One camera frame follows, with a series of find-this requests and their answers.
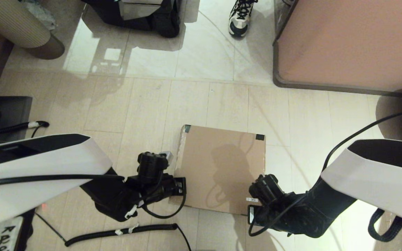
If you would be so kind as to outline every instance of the wheel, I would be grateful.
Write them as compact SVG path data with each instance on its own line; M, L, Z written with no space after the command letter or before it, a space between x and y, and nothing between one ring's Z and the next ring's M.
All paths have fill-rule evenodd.
M155 14L155 28L165 38L174 38L179 34L180 22L178 12L175 10L170 14Z

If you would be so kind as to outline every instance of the sneaker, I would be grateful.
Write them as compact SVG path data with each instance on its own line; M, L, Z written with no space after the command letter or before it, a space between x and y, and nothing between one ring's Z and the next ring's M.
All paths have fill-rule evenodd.
M229 33L233 37L242 38L246 35L251 22L251 12L258 0L237 0L229 16Z

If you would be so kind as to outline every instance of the glossy floor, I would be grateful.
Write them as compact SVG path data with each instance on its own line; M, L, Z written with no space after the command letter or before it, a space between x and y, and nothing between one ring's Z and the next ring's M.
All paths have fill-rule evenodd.
M16 47L0 80L0 96L33 97L30 120L51 123L47 130L40 129L38 136L91 135L110 156L116 171L125 176L136 172L140 152L177 152L184 124L264 134L266 172L275 174L285 191L305 192L336 143L377 116L401 110L402 99L274 86L272 1L256 3L252 28L242 40L228 35L233 2L187 1L180 36L164 39L105 25L91 8L83 10L84 4L78 0L44 0L57 16L55 34L67 51L59 59L45 61ZM382 138L383 134L376 127L360 138ZM175 210L166 201L150 209L158 213ZM99 213L79 188L38 208L66 239L131 227L136 222L177 222L192 250L198 251L402 248L402 239L400 244L389 245L372 240L366 229L374 211L375 207L358 201L325 235L312 239L302 235L288 238L272 230L251 238L244 216L189 207L168 220L139 210L139 217L118 223ZM383 218L381 227L390 220ZM186 250L184 239L175 231L95 239L66 248L38 218L33 226L28 242L32 251Z

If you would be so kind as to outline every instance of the white label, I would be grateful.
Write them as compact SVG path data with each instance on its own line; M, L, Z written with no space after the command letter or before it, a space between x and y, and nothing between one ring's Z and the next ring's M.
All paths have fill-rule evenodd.
M246 200L247 201L250 201L250 202L258 202L258 199L255 199L255 198L246 198Z
M0 250L15 250L23 219L22 216L18 216L0 223Z
M254 207L249 207L249 224L254 220Z

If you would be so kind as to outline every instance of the black base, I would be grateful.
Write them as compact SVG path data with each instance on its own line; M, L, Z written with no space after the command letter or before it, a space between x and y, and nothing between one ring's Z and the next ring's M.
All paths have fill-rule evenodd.
M156 30L166 38L179 34L180 0L163 0L161 7L150 16L124 20L120 15L119 3L105 0L82 0L91 5L100 18L107 24L135 30Z
M0 128L29 121L31 97L0 97ZM0 143L24 139L25 130L0 134Z

